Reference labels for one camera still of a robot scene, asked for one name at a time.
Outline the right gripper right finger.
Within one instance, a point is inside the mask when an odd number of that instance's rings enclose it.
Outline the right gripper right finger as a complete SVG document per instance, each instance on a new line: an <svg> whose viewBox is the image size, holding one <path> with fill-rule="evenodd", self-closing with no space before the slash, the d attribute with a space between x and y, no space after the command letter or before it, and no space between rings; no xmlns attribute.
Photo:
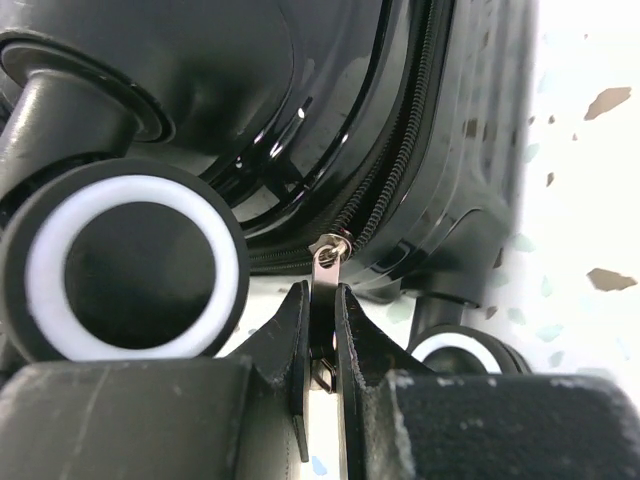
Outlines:
<svg viewBox="0 0 640 480"><path fill-rule="evenodd" d="M639 417L594 376L431 371L335 296L345 479L635 479Z"/></svg>

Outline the black suitcase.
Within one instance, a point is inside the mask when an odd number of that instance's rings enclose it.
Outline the black suitcase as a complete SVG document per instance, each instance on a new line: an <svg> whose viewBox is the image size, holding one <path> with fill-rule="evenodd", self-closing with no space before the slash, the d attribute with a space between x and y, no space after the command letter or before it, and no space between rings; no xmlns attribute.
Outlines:
<svg viewBox="0 0 640 480"><path fill-rule="evenodd" d="M416 360L514 221L531 1L5 1L1 323L20 364L213 357L251 278L417 299Z"/></svg>

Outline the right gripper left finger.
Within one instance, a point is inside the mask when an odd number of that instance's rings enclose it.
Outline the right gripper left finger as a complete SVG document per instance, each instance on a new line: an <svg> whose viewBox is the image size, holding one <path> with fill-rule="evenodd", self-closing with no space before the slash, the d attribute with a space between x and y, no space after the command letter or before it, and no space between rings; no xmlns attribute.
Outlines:
<svg viewBox="0 0 640 480"><path fill-rule="evenodd" d="M309 458L309 286L229 355L34 363L1 392L5 479L295 479Z"/></svg>

